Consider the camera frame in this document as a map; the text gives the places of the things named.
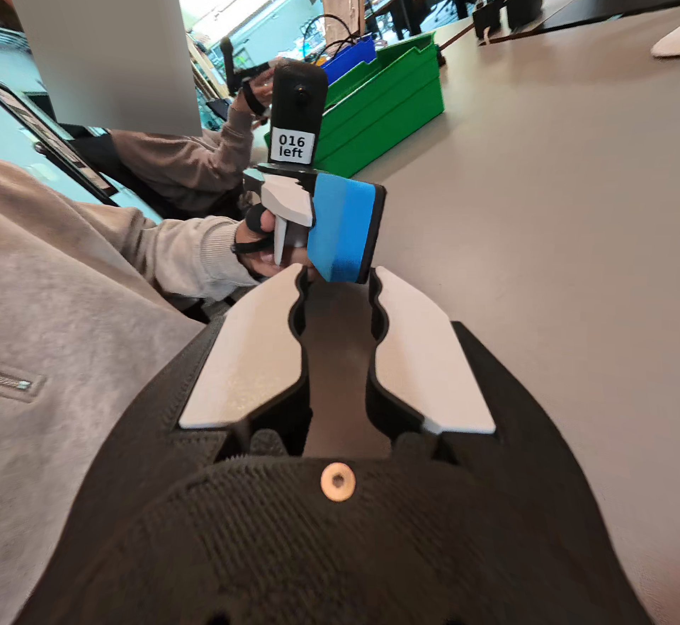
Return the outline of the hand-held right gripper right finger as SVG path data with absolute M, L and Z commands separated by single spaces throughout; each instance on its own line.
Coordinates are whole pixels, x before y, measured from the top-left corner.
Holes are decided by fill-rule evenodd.
M 452 321 L 383 266 L 369 278 L 367 415 L 384 435 L 494 434 L 497 427 Z

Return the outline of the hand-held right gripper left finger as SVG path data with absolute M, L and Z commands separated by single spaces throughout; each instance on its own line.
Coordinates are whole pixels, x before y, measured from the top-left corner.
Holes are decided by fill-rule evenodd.
M 183 431 L 229 430 L 242 446 L 275 431 L 304 449 L 311 424 L 304 304 L 307 268 L 292 264 L 226 313 L 180 415 Z

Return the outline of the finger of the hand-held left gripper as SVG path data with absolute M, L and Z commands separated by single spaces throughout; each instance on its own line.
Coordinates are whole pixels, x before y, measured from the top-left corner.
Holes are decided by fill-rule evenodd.
M 274 261 L 280 266 L 286 247 L 304 247 L 314 214 L 311 196 L 295 178 L 264 173 L 262 204 L 275 217 Z

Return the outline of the blue foam eraser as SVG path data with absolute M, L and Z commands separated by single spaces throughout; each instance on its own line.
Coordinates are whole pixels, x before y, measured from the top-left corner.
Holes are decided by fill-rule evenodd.
M 311 264 L 327 282 L 366 283 L 386 188 L 327 173 L 316 176 L 314 188 L 314 225 L 307 238 Z

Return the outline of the person's left forearm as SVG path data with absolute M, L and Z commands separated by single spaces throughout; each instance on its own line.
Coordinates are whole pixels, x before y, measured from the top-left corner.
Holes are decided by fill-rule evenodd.
M 86 269 L 150 300 L 222 300 L 259 284 L 236 255 L 245 228 L 219 216 L 154 223 L 134 207 L 74 201 L 1 162 L 1 280 L 46 293 L 94 282 Z

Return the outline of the person's left hand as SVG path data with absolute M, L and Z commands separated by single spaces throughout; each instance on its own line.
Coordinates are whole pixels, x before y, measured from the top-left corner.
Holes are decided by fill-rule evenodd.
M 275 276 L 292 264 L 302 264 L 309 269 L 309 279 L 312 280 L 318 272 L 307 254 L 304 231 L 296 232 L 299 227 L 294 224 L 286 232 L 284 247 L 280 261 L 276 261 L 274 232 L 276 216 L 263 207 L 255 204 L 250 207 L 245 218 L 237 227 L 233 252 L 240 263 L 256 279 Z

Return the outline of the blue plastic crate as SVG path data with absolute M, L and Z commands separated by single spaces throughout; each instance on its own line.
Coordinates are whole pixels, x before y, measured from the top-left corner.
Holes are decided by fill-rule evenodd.
M 340 49 L 332 58 L 321 65 L 327 74 L 328 85 L 334 84 L 360 63 L 371 63 L 376 59 L 376 47 L 372 34 L 366 34 Z

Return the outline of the green plastic storage bin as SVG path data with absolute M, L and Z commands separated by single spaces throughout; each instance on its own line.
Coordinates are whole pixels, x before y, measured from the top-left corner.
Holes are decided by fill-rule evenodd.
M 312 167 L 355 181 L 443 111 L 433 33 L 379 49 L 328 87 Z

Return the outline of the small black charging dock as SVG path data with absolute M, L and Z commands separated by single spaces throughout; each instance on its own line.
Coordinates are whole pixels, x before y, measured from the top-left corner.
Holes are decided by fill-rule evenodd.
M 472 20 L 477 40 L 488 43 L 492 34 L 500 29 L 500 9 L 503 0 L 477 0 L 472 11 Z

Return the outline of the framed black-white marker poster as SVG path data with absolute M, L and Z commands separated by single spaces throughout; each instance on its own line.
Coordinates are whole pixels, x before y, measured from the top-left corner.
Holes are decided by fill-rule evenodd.
M 52 128 L 6 85 L 1 85 L 1 160 L 75 200 L 116 206 L 117 189 L 91 170 Z

